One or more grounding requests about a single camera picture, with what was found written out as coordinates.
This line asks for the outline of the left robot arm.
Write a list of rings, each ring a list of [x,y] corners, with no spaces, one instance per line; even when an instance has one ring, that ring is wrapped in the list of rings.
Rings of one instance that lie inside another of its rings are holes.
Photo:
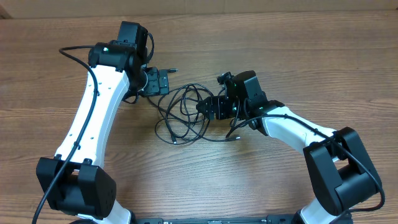
[[[135,22],[122,22],[116,39],[88,51],[87,83],[70,130],[54,156],[40,158],[36,167],[44,192],[37,211],[48,204],[79,223],[135,223],[104,171],[106,144],[121,103],[169,93],[167,71],[149,66],[153,36]]]

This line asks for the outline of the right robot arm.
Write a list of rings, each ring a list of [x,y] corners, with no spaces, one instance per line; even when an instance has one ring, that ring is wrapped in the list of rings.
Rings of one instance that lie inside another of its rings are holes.
[[[307,165],[315,199],[295,214],[268,215],[264,223],[352,223],[356,205],[379,194],[385,203],[380,176],[359,134],[352,128],[334,130],[319,126],[277,100],[268,100],[252,70],[217,78],[218,96],[200,100],[196,109],[205,118],[240,119],[230,131],[250,126],[301,153]]]

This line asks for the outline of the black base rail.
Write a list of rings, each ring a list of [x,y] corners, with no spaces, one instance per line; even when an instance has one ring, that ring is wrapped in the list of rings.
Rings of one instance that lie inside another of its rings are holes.
[[[295,219],[295,215],[267,215],[266,217],[241,218],[137,218],[137,224],[293,224],[302,223]]]

